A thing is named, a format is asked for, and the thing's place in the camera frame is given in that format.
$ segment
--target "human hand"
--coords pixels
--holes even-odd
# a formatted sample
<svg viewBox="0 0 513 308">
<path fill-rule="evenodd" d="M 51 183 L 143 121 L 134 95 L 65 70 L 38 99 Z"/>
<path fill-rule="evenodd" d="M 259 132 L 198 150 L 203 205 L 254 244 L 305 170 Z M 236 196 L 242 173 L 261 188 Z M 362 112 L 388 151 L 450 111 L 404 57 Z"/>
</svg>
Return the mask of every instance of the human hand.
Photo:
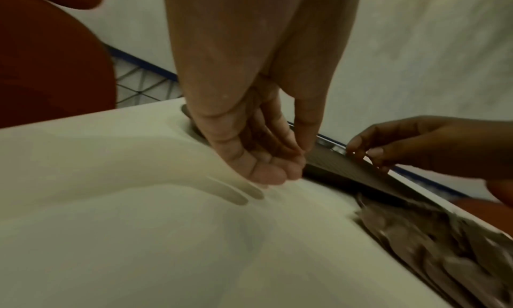
<svg viewBox="0 0 513 308">
<path fill-rule="evenodd" d="M 261 184 L 301 177 L 358 0 L 166 0 L 189 111 L 214 150 Z M 294 132 L 279 89 L 295 99 Z"/>
<path fill-rule="evenodd" d="M 414 117 L 372 125 L 348 153 L 387 172 L 395 164 L 483 179 L 513 177 L 513 122 Z"/>
</svg>

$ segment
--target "tabletop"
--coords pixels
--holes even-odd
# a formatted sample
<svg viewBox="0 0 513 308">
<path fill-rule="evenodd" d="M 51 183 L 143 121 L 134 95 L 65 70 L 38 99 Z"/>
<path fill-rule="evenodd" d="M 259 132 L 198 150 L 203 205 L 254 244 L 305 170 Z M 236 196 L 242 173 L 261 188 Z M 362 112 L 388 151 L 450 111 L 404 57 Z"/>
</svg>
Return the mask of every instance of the tabletop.
<svg viewBox="0 0 513 308">
<path fill-rule="evenodd" d="M 0 130 L 1 307 L 448 306 L 351 196 L 245 181 L 182 104 Z"/>
</svg>

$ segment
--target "white wall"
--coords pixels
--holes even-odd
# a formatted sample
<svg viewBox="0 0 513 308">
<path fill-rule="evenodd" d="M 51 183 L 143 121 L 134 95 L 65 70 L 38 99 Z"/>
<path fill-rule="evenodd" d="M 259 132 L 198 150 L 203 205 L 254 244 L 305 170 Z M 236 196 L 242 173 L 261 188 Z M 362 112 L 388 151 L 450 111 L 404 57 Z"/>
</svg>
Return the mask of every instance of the white wall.
<svg viewBox="0 0 513 308">
<path fill-rule="evenodd" d="M 175 71 L 163 0 L 70 13 L 104 42 Z M 321 133 L 347 142 L 373 123 L 420 114 L 513 119 L 512 20 L 513 0 L 361 0 Z M 489 196 L 476 181 L 429 177 Z"/>
</svg>

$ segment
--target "tiled floor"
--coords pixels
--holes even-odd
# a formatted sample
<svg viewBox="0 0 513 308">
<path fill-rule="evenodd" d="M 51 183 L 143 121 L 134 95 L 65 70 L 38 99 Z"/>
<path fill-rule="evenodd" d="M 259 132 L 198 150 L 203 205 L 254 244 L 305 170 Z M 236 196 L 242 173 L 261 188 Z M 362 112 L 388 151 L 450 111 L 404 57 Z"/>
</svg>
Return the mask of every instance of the tiled floor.
<svg viewBox="0 0 513 308">
<path fill-rule="evenodd" d="M 180 85 L 120 58 L 113 58 L 118 81 L 117 108 L 182 97 Z"/>
</svg>

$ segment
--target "blue border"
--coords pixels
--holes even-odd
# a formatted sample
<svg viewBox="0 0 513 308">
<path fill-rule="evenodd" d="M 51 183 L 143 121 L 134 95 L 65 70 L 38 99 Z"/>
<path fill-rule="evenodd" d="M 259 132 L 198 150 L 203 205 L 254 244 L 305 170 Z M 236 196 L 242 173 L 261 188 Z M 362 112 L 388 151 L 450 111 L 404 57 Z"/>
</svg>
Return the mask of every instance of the blue border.
<svg viewBox="0 0 513 308">
<path fill-rule="evenodd" d="M 172 80 L 172 81 L 176 81 L 178 82 L 178 76 L 168 70 L 165 70 L 161 67 L 157 67 L 155 65 L 152 65 L 150 64 L 149 62 L 147 61 L 144 61 L 144 60 L 141 60 L 137 57 L 134 57 L 132 55 L 129 55 L 128 53 L 124 52 L 124 51 L 121 51 L 119 49 L 116 49 L 114 47 L 111 47 L 110 45 L 105 45 L 107 47 L 107 50 L 110 52 L 110 54 L 113 56 L 113 57 L 117 57 L 117 58 L 120 58 L 120 59 L 123 59 L 124 61 L 126 62 L 129 62 L 131 64 L 134 64 L 136 66 L 139 66 L 141 67 L 142 69 L 146 69 L 146 70 L 149 70 L 151 72 L 154 72 L 156 74 L 159 74 L 161 75 L 162 77 L 164 78 L 167 78 L 169 80 Z M 332 138 L 329 138 L 329 137 L 326 137 L 325 135 L 322 135 L 322 134 L 319 134 L 320 137 L 326 139 L 326 140 L 329 140 L 330 142 L 334 143 L 334 144 L 337 144 L 337 145 L 340 145 L 342 147 L 346 147 L 345 144 L 341 143 L 341 142 L 338 142 L 336 140 L 333 140 Z M 413 172 L 410 172 L 408 170 L 405 170 L 404 168 L 401 168 L 401 167 L 394 167 L 392 168 L 393 171 L 395 171 L 396 173 L 400 174 L 400 175 L 403 175 L 403 176 L 408 176 L 414 180 L 417 180 L 421 183 L 424 183 L 430 187 L 434 187 L 442 192 L 445 192 L 451 196 L 455 196 L 455 197 L 469 197 L 468 195 L 464 194 L 464 193 L 461 193 L 459 191 L 456 191 L 448 186 L 445 186 L 443 184 L 440 184 L 440 183 L 437 183 L 435 181 L 432 181 L 430 179 L 427 179 L 423 176 L 420 176 L 420 175 L 417 175 Z"/>
<path fill-rule="evenodd" d="M 107 47 L 107 50 L 111 54 L 111 56 L 123 59 L 124 61 L 134 64 L 138 67 L 141 67 L 142 69 L 146 69 L 148 71 L 154 72 L 155 74 L 159 74 L 164 78 L 167 78 L 172 81 L 178 82 L 178 76 L 171 71 L 165 70 L 161 67 L 157 67 L 155 65 L 150 64 L 147 61 L 141 60 L 137 57 L 134 57 L 132 55 L 129 55 L 128 53 L 121 51 L 119 49 L 116 49 L 114 47 L 111 47 L 110 45 L 105 45 Z"/>
</svg>

